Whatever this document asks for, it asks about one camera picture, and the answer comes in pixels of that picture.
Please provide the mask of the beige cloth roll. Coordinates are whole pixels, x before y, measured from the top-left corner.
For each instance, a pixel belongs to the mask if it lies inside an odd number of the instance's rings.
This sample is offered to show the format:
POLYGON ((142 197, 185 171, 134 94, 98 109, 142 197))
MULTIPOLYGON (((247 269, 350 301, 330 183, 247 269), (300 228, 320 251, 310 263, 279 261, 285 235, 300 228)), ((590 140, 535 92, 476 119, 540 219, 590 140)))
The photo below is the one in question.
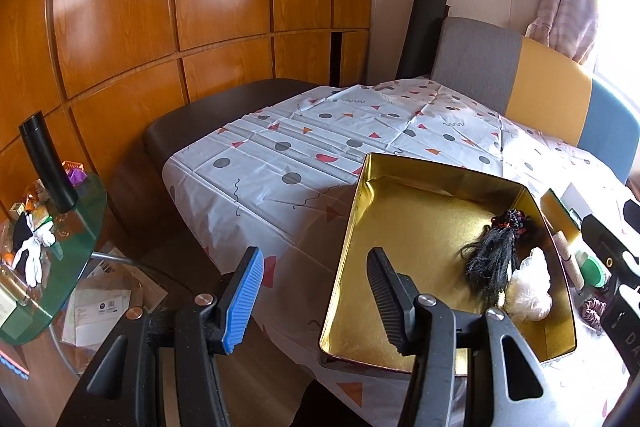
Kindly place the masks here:
POLYGON ((578 262, 574 255, 570 252, 570 245, 562 231, 557 231, 553 236, 553 243, 562 260, 565 273, 573 284, 576 291, 582 291, 585 288, 585 279, 580 272, 578 262))

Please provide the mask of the pink satin scrunchie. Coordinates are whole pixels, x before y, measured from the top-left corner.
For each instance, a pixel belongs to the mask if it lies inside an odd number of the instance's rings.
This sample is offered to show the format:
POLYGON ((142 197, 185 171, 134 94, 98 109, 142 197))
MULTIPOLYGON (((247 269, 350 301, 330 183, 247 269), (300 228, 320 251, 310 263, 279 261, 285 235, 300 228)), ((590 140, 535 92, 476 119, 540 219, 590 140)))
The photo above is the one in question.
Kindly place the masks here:
POLYGON ((593 329, 597 334, 602 334, 601 315, 606 309, 606 304, 596 297, 587 298, 579 306, 579 316, 582 321, 593 329))

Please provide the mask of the green yellow scrub sponge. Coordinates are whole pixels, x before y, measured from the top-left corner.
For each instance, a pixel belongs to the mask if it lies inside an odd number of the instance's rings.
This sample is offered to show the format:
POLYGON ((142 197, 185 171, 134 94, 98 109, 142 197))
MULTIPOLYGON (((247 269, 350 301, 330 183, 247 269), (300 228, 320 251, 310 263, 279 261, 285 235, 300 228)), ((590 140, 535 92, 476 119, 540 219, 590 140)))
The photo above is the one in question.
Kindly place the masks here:
POLYGON ((541 196, 540 210, 553 233, 562 232, 568 243, 572 243, 580 236, 582 219, 574 210, 569 210, 558 196, 549 188, 541 196))

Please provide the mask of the white plastic bag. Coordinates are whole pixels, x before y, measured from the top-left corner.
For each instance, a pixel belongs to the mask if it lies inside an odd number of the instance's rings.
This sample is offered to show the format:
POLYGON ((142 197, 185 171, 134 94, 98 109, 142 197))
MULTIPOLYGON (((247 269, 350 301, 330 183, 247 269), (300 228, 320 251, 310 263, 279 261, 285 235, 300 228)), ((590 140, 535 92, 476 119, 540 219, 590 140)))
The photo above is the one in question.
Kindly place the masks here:
POLYGON ((504 309, 514 322, 538 322, 552 308, 551 277, 544 251, 535 247, 521 262, 506 286, 504 309))

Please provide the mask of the black braided hair wig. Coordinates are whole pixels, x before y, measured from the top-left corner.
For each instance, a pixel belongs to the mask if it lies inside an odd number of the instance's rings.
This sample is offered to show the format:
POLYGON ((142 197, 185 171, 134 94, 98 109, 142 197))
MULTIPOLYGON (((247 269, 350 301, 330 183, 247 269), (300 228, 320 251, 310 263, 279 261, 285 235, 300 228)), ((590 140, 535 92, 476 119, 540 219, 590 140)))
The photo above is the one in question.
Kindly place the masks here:
POLYGON ((518 241, 532 226, 522 210, 507 209, 491 218, 474 242, 464 245, 464 276, 485 308, 500 306, 511 274, 518 269, 518 241))

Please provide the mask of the patterned white tablecloth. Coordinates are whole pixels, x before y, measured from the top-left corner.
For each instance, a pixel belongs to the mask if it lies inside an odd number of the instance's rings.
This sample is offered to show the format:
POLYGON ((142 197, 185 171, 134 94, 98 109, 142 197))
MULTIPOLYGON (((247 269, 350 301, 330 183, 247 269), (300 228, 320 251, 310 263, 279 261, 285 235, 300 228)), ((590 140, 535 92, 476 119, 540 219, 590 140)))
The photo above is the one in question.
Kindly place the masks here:
POLYGON ((425 78, 318 87, 205 124, 200 139, 180 145, 163 165, 180 216, 218 269, 232 268, 247 247, 262 250, 255 321, 373 426, 397 423, 406 381, 320 362, 321 329, 368 154, 494 174, 535 197, 576 185, 626 245, 639 243, 623 217, 629 188, 602 161, 425 78))

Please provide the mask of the papers under glass table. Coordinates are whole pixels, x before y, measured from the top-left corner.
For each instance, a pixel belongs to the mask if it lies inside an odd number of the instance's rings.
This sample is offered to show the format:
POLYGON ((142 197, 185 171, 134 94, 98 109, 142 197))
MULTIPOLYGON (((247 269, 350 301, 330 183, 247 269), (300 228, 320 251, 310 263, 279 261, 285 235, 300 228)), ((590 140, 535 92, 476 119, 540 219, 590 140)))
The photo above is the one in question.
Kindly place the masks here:
POLYGON ((135 265, 99 259, 70 294, 62 343, 97 348, 130 308, 151 312, 167 295, 165 288, 135 265))

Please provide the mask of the green glass side table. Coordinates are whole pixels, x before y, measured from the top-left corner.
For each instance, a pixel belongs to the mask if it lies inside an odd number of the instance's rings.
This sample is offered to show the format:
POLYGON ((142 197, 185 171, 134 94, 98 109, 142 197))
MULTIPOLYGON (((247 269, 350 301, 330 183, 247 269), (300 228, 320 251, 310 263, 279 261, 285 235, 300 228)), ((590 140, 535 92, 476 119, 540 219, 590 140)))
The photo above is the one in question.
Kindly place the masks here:
POLYGON ((103 228, 107 193, 100 178, 90 173, 76 187, 78 202, 69 212, 49 210, 56 242, 41 251, 42 283, 24 297, 1 289, 1 340, 21 346, 34 340, 52 323, 79 281, 103 228))

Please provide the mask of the window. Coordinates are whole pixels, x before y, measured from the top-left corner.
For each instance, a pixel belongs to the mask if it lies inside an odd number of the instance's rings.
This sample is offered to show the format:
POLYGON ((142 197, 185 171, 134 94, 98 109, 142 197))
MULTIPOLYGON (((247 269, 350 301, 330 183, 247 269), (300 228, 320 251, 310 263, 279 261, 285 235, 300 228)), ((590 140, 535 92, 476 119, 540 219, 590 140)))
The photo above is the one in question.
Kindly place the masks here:
POLYGON ((639 104, 639 0, 598 0, 596 74, 639 104))

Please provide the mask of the white glove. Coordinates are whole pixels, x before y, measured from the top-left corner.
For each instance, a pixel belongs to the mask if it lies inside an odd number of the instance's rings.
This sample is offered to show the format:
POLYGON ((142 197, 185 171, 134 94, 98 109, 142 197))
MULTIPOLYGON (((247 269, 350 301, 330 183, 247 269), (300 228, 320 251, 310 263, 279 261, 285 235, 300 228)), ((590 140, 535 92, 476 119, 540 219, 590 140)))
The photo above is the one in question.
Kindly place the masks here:
POLYGON ((42 283, 41 251, 56 242, 53 227, 54 222, 50 217, 37 225, 30 212, 23 212, 15 222, 11 269, 23 274, 30 288, 42 283))

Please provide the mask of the grey yellow blue headboard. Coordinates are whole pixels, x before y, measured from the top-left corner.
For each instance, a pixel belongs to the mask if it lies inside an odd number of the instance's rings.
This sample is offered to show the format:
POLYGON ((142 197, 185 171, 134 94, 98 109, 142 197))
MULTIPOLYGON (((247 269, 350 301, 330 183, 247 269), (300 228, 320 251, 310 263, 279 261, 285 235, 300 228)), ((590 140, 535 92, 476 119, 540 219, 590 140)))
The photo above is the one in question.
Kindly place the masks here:
POLYGON ((442 23, 432 78, 518 124, 586 150, 620 182, 631 174, 639 121, 563 54, 480 20, 442 23))

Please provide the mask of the black cylinder bottle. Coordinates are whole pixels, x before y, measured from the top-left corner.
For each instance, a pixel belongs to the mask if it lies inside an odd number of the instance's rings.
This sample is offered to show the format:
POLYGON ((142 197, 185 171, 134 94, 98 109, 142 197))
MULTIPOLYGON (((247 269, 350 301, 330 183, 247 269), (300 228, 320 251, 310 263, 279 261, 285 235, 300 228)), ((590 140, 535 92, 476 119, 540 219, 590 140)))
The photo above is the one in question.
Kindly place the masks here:
POLYGON ((78 194, 63 168, 42 113, 37 112, 24 120, 20 133, 27 155, 55 208, 59 213, 72 210, 78 202, 78 194))

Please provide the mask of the black rolled mat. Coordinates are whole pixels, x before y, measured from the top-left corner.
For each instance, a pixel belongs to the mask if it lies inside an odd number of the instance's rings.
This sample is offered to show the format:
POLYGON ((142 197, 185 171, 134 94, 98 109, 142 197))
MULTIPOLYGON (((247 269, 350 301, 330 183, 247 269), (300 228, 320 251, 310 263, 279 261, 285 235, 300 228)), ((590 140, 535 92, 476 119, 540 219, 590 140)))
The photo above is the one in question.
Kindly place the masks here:
POLYGON ((396 79, 431 75, 448 12, 447 0, 413 0, 396 79))

